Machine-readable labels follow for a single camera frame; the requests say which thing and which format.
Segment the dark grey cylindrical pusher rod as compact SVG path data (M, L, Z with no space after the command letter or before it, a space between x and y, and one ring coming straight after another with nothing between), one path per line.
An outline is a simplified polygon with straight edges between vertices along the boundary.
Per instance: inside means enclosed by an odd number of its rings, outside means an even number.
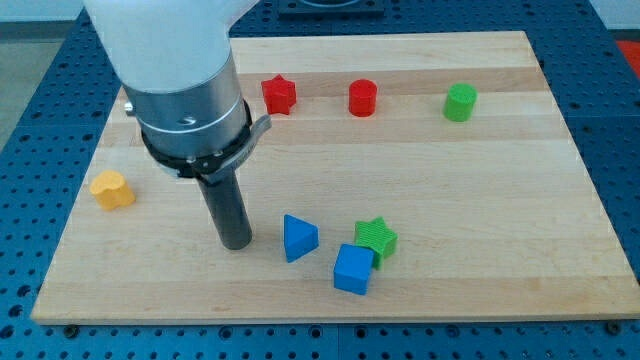
M230 250L245 248L252 230L235 172L199 175L197 180L222 245Z

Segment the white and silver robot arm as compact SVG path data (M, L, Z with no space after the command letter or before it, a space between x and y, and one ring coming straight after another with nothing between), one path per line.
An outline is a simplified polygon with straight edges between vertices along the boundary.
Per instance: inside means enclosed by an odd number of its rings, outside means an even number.
M271 127L252 118L229 32L256 0L85 0L152 158L197 180L222 244L252 230L236 178Z

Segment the black clamp ring with lever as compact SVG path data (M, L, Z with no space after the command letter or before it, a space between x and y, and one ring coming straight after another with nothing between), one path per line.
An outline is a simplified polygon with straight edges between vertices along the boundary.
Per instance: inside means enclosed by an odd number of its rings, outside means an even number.
M271 116L265 114L250 126L247 125L250 122L248 121L239 136L221 152L191 159L162 153L151 144L151 140L142 130L141 136L151 157L169 175L176 178L199 179L208 183L217 183L234 175L235 171L249 158L260 137L271 129L271 120Z

